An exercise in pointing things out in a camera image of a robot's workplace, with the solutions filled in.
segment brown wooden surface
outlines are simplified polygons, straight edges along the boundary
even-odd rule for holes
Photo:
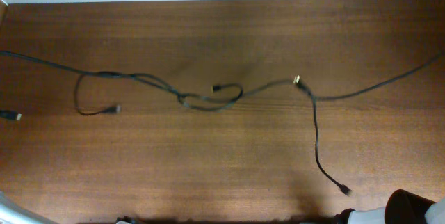
[[[10,5],[0,49],[87,70],[149,72],[181,91],[246,89],[299,74],[338,95],[445,49],[445,0],[262,0]],[[89,79],[2,57],[0,189],[61,223],[117,216],[271,220],[384,206],[402,188],[445,195],[445,61],[371,93],[318,105],[290,86],[202,113],[129,81]]]

